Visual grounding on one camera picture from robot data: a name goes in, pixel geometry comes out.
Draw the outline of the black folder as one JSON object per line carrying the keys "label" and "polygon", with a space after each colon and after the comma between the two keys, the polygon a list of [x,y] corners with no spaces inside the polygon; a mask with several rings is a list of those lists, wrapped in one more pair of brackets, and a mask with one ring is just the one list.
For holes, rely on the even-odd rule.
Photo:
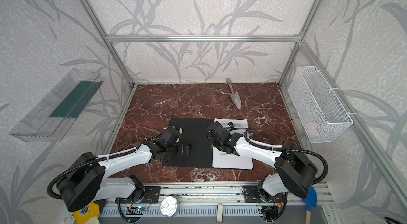
{"label": "black folder", "polygon": [[190,142],[191,152],[188,156],[173,155],[163,166],[213,168],[213,145],[208,140],[207,128],[214,122],[214,119],[175,118],[173,125],[182,129],[179,143]]}

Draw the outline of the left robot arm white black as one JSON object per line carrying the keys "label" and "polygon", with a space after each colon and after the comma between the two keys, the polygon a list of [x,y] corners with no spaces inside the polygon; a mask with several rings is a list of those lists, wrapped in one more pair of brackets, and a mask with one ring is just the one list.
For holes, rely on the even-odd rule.
{"label": "left robot arm white black", "polygon": [[137,147],[108,155],[82,154],[47,187],[50,197],[63,200],[69,212],[76,212],[93,201],[127,198],[137,188],[135,178],[112,178],[113,174],[155,160],[167,162],[171,157],[187,156],[189,141],[182,141],[182,129],[167,128],[158,138],[142,141]]}

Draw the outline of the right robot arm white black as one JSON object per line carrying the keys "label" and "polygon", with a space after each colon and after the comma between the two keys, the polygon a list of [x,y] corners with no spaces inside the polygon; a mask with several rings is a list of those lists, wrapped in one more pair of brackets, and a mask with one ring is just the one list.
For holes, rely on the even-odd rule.
{"label": "right robot arm white black", "polygon": [[235,156],[243,156],[265,163],[276,170],[259,183],[259,193],[266,200],[283,192],[305,199],[311,187],[322,181],[328,173],[324,157],[310,150],[299,149],[295,144],[268,145],[252,140],[246,130],[243,134],[232,133],[215,121],[208,128],[208,140],[219,150]]}

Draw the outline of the metal garden trowel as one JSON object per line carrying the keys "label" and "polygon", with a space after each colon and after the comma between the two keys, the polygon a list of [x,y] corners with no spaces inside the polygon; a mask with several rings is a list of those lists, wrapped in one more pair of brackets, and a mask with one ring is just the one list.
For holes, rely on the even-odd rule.
{"label": "metal garden trowel", "polygon": [[233,89],[231,79],[227,78],[226,82],[231,90],[230,98],[231,98],[232,102],[234,103],[234,105],[240,110],[242,108],[240,96],[239,96],[238,92]]}

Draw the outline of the round metal can lid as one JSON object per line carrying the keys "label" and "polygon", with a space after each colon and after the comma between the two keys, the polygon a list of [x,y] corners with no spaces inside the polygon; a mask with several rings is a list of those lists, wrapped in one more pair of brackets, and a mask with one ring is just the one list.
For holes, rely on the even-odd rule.
{"label": "round metal can lid", "polygon": [[160,204],[160,212],[166,217],[174,217],[178,214],[180,209],[180,203],[177,198],[173,196],[167,196]]}

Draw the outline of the green circuit board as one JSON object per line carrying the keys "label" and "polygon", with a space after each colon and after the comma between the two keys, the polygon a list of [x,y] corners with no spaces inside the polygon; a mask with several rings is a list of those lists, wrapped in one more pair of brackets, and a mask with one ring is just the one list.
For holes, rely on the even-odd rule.
{"label": "green circuit board", "polygon": [[149,206],[129,206],[126,210],[128,216],[142,216],[147,213]]}

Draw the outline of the pink object in basket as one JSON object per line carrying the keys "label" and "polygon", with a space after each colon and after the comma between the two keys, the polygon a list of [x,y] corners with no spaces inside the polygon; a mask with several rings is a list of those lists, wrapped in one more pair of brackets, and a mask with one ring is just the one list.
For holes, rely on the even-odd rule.
{"label": "pink object in basket", "polygon": [[318,124],[316,122],[308,122],[305,126],[305,130],[310,139],[314,139],[319,135]]}

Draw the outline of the yellow black work glove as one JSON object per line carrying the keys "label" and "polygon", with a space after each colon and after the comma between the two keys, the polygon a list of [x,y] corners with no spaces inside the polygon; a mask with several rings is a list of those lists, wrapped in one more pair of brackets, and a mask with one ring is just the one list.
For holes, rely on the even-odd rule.
{"label": "yellow black work glove", "polygon": [[77,224],[100,224],[99,216],[100,208],[94,202],[73,213]]}

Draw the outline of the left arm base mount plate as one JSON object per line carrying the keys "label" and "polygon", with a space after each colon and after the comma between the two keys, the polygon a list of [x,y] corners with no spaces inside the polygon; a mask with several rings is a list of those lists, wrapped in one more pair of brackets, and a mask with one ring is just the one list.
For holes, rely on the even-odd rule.
{"label": "left arm base mount plate", "polygon": [[160,192],[160,186],[139,187],[136,188],[132,201],[137,204],[156,204],[159,201]]}

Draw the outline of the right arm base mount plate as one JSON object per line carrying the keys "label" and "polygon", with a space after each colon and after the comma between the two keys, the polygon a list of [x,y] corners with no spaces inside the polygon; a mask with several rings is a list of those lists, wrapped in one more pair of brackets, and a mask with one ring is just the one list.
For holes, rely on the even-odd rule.
{"label": "right arm base mount plate", "polygon": [[257,186],[245,185],[242,187],[242,193],[245,203],[271,203],[278,205],[284,203],[282,194],[272,196],[263,189],[258,190]]}

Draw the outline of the clear plastic wall tray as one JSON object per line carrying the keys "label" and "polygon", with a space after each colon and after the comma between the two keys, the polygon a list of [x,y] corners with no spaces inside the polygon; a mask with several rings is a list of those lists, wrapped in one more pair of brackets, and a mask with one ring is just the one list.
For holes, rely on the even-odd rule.
{"label": "clear plastic wall tray", "polygon": [[99,72],[70,70],[10,135],[24,142],[60,142],[102,84]]}

